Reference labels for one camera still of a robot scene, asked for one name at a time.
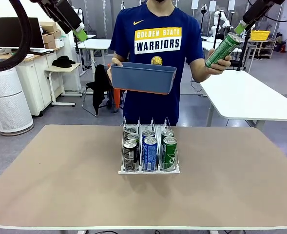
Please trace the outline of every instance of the neck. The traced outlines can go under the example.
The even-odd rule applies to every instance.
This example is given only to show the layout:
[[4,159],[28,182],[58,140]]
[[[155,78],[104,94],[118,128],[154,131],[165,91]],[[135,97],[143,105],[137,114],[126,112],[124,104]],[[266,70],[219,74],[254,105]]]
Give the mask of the neck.
[[146,4],[149,11],[156,16],[169,16],[174,11],[172,0],[164,0],[163,2],[148,0]]

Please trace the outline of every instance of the monitor screen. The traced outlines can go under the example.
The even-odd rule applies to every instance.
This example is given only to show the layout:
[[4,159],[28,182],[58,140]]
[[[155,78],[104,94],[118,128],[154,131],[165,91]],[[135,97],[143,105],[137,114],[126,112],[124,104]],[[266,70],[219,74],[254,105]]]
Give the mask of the monitor screen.
[[[37,18],[29,18],[32,28],[32,49],[45,48]],[[0,18],[0,48],[19,48],[22,32],[17,17]]]

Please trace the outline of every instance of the shirt sleeve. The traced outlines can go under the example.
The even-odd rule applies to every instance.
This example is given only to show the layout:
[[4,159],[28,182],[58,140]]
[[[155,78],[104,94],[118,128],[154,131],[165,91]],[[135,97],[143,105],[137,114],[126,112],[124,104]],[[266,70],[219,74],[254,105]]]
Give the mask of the shirt sleeve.
[[125,33],[125,25],[123,22],[123,12],[124,10],[122,10],[116,18],[110,49],[114,50],[118,55],[122,56],[123,58],[127,58],[129,48]]
[[203,47],[200,33],[200,26],[196,19],[192,18],[189,27],[187,43],[187,63],[190,64],[196,59],[203,59]]

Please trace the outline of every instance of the navy blue t-shirt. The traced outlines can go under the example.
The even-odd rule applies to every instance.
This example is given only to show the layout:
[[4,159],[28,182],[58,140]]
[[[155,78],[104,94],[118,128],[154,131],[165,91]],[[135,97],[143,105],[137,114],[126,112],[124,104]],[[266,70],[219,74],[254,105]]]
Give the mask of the navy blue t-shirt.
[[127,91],[124,116],[128,122],[147,124],[153,118],[171,125],[179,119],[180,82],[185,58],[190,64],[203,58],[200,28],[196,19],[175,8],[170,16],[158,17],[146,4],[122,10],[116,19],[110,49],[129,62],[177,68],[168,95]]

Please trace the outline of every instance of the white cylindrical air purifier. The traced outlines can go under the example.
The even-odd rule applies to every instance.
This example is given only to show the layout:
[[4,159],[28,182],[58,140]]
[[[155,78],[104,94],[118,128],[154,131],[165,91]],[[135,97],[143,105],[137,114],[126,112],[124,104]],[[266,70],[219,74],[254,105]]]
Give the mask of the white cylindrical air purifier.
[[0,134],[15,136],[34,126],[15,68],[0,72]]

